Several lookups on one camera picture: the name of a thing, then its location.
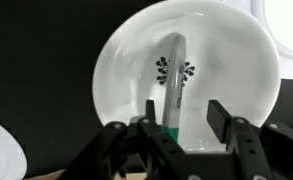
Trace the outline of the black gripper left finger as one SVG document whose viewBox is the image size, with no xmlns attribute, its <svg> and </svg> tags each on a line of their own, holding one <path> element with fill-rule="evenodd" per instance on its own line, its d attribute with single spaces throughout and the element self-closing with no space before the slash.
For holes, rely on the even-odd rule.
<svg viewBox="0 0 293 180">
<path fill-rule="evenodd" d="M 200 180 L 186 153 L 156 123 L 153 100 L 145 102 L 145 115 L 138 120 L 137 128 L 145 140 L 141 152 L 146 180 Z"/>
</svg>

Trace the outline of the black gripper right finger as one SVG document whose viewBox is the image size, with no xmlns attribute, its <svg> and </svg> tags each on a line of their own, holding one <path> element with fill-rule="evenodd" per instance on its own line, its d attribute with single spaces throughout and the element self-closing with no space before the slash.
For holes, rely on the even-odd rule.
<svg viewBox="0 0 293 180">
<path fill-rule="evenodd" d="M 231 116 L 217 100 L 208 102 L 207 122 L 234 161 L 238 180 L 275 180 L 250 122 Z"/>
</svg>

